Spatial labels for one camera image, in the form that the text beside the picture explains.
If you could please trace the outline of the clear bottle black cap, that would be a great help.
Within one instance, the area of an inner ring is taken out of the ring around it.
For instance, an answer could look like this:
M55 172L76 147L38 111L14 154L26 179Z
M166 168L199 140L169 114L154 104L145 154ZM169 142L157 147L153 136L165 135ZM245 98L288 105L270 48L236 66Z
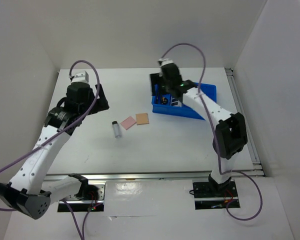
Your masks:
M121 130L120 130L120 125L118 124L117 121L112 122L112 129L113 129L113 133L114 133L115 138L121 138L122 137L122 133L121 133Z

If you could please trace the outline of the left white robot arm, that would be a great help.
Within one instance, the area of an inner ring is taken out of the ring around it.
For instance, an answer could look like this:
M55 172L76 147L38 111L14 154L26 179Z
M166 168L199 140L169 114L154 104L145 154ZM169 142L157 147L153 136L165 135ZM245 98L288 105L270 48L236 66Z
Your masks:
M101 84L95 96L89 84L72 83L66 96L52 108L44 121L34 153L8 183L0 183L0 199L10 208L37 220L49 206L68 196L78 200L97 199L99 189L86 177L71 173L62 180L44 185L44 179L59 151L82 123L84 113L96 114L109 109Z

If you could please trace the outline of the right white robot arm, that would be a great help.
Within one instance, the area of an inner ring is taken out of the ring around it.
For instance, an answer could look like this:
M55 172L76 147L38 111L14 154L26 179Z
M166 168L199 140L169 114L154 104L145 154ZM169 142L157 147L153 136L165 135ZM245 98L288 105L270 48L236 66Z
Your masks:
M200 83L183 80L171 59L161 58L158 65L160 71L150 74L154 99L161 103L164 95L170 95L210 123L217 164L208 176L208 190L213 196L220 196L230 184L238 153L248 142L245 118L218 105L201 90Z

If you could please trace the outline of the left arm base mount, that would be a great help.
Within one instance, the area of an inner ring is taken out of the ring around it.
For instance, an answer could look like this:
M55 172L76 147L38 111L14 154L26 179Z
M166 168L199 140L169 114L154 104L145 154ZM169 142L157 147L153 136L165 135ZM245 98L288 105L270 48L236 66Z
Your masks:
M106 183L102 181L90 181L93 187L88 190L83 198L70 195L65 198L74 213L103 212L105 207Z

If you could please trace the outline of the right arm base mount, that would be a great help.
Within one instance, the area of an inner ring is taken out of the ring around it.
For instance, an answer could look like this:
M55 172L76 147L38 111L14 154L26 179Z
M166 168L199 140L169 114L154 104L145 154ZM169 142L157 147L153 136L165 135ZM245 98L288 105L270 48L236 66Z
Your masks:
M228 203L229 208L241 207L234 181L217 193L213 192L208 182L193 182L189 194L194 197L196 210L225 209Z

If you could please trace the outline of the small orange black brush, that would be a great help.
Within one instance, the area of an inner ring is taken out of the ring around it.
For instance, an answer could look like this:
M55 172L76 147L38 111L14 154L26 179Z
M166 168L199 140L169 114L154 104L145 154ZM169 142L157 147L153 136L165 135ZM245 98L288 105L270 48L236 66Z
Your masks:
M168 103L168 99L165 98L165 97L162 97L162 98L161 98L161 104L162 104L162 105L166 105L167 103Z

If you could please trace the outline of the thin black makeup brush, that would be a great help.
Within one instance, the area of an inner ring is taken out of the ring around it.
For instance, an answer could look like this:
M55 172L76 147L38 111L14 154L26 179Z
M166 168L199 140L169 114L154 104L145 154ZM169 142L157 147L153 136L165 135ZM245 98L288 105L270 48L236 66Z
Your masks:
M158 84L155 86L155 101L154 101L154 103L155 104L160 103L160 87Z

